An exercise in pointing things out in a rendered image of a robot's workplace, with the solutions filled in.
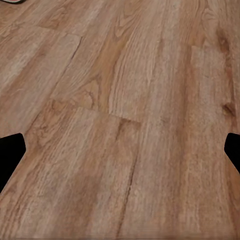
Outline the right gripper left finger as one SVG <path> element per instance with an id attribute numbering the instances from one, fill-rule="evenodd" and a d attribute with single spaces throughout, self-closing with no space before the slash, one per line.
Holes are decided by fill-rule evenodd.
<path id="1" fill-rule="evenodd" d="M 22 133 L 0 138 L 0 193 L 25 153 L 26 144 Z"/>

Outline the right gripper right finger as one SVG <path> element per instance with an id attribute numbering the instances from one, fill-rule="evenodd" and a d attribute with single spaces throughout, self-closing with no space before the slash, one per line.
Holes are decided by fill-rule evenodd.
<path id="1" fill-rule="evenodd" d="M 240 173 L 240 135 L 229 133 L 227 135 L 224 151 Z"/>

